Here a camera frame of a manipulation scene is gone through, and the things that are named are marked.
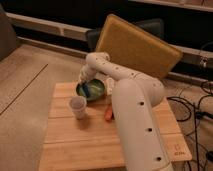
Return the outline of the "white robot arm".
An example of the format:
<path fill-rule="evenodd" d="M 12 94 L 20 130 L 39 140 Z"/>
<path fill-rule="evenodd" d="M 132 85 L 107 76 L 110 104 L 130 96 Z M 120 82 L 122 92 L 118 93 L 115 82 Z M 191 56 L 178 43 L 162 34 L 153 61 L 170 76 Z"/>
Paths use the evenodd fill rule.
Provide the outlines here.
<path fill-rule="evenodd" d="M 86 83 L 98 72 L 117 81 L 112 90 L 112 108 L 127 170 L 174 171 L 153 112 L 164 98 L 161 81 L 112 63 L 105 52 L 92 52 L 79 75 L 87 97 L 91 93 Z"/>

